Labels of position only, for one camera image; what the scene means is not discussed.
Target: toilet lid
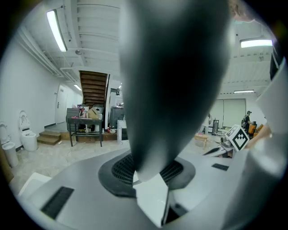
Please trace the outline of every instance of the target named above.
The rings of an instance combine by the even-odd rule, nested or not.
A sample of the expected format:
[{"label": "toilet lid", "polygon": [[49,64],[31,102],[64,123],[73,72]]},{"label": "toilet lid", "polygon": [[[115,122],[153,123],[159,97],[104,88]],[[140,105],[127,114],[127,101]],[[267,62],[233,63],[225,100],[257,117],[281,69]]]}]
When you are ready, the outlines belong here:
[{"label": "toilet lid", "polygon": [[19,127],[21,131],[23,131],[24,129],[30,128],[30,122],[27,118],[25,111],[20,112]]},{"label": "toilet lid", "polygon": [[7,132],[7,126],[3,121],[0,122],[0,140],[1,144],[5,144],[10,141],[10,136]]}]

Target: white ceiling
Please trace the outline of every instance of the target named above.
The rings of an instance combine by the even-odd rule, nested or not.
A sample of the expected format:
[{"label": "white ceiling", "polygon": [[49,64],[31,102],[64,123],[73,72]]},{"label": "white ceiling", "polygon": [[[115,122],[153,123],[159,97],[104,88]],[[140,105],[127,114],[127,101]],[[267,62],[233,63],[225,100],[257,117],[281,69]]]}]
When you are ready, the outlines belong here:
[{"label": "white ceiling", "polygon": [[[21,30],[40,48],[40,53],[56,67],[52,72],[69,81],[79,81],[79,70],[98,71],[119,80],[118,21],[120,0],[46,0],[39,4],[23,22]],[[49,27],[46,12],[57,9],[61,32],[68,48],[61,52]],[[220,93],[254,89],[260,94],[270,82],[271,47],[240,48],[241,39],[271,38],[257,22],[233,22],[234,46],[230,65],[223,79]],[[23,32],[19,33],[23,43]],[[24,45],[29,51],[27,42]]]}]

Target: black mesh grille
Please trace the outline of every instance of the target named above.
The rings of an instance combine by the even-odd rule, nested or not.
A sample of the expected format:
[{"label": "black mesh grille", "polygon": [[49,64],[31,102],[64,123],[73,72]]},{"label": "black mesh grille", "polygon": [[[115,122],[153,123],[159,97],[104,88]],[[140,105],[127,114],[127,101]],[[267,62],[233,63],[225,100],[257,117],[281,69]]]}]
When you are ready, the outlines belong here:
[{"label": "black mesh grille", "polygon": [[164,168],[160,175],[164,182],[168,185],[168,183],[176,176],[178,176],[183,171],[183,166],[177,162],[173,161],[170,165]]},{"label": "black mesh grille", "polygon": [[113,176],[129,186],[133,185],[134,172],[134,161],[131,154],[116,162],[112,167]]}]

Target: fluorescent light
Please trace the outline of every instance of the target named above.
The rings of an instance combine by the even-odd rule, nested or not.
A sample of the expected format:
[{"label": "fluorescent light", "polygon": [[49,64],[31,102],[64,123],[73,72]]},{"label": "fluorescent light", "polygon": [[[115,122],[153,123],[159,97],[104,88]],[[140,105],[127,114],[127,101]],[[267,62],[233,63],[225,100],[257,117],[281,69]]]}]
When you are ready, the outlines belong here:
[{"label": "fluorescent light", "polygon": [[241,41],[241,48],[253,47],[253,46],[273,46],[273,41],[270,39],[258,39],[258,40],[249,40]]},{"label": "fluorescent light", "polygon": [[253,93],[253,89],[248,89],[248,90],[235,90],[234,93]]},{"label": "fluorescent light", "polygon": [[58,23],[56,10],[54,9],[54,10],[48,11],[46,13],[46,15],[47,15],[47,18],[48,18],[48,22],[49,22],[50,28],[51,28],[52,33],[54,35],[54,38],[55,38],[55,40],[56,40],[56,42],[57,42],[57,44],[59,46],[59,49],[62,52],[66,52],[67,48],[66,48],[66,45],[64,43],[61,31],[60,31],[60,26],[59,26],[59,23]]},{"label": "fluorescent light", "polygon": [[81,89],[78,85],[74,84],[74,86],[75,86],[77,89],[79,89],[79,90],[82,91],[82,89]]}]

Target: floor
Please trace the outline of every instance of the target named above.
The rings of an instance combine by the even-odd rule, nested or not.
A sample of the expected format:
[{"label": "floor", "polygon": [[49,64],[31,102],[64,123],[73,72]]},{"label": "floor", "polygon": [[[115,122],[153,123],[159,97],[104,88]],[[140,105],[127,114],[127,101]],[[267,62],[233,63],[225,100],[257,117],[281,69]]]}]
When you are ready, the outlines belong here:
[{"label": "floor", "polygon": [[[210,135],[205,149],[196,145],[196,140],[192,139],[183,149],[183,152],[188,154],[208,152],[211,148],[218,145],[214,139],[215,136]],[[33,173],[54,177],[74,162],[130,147],[128,143],[118,145],[117,141],[104,141],[102,144],[103,147],[100,147],[99,142],[75,143],[71,147],[70,141],[62,141],[60,145],[56,144],[55,146],[38,143],[38,149],[34,152],[20,150],[17,152],[19,164],[12,168],[14,178],[10,183],[10,187],[15,194],[18,194]]]},{"label": "floor", "polygon": [[49,126],[47,128],[45,128],[45,131],[50,131],[50,132],[67,132],[67,123],[66,121],[61,122],[59,124],[55,124],[52,126]]}]

